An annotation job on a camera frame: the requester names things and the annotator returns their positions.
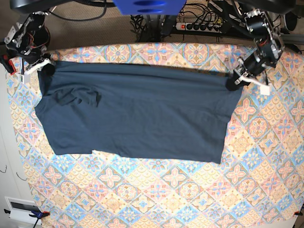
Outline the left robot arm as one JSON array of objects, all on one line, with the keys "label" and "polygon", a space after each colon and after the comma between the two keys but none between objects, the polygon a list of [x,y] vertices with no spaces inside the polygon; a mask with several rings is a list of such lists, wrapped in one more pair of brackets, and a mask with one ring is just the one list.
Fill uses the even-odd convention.
[{"label": "left robot arm", "polygon": [[275,28],[268,13],[253,9],[243,13],[245,29],[236,26],[242,32],[247,32],[254,39],[255,51],[246,59],[238,58],[238,65],[226,81],[229,91],[236,91],[242,86],[255,84],[260,87],[261,94],[270,92],[270,82],[266,70],[275,68],[283,50],[284,43],[280,30]]}]

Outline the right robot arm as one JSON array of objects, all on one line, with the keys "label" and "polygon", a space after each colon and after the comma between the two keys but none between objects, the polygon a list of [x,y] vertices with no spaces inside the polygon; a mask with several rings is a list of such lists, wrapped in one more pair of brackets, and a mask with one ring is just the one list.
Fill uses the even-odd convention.
[{"label": "right robot arm", "polygon": [[45,26],[46,15],[42,11],[22,15],[0,43],[7,49],[7,53],[0,56],[0,63],[10,74],[16,73],[12,63],[15,57],[20,57],[22,62],[28,63],[26,68],[21,65],[23,74],[31,74],[36,70],[46,76],[54,74],[55,66],[47,53],[50,32]]}]

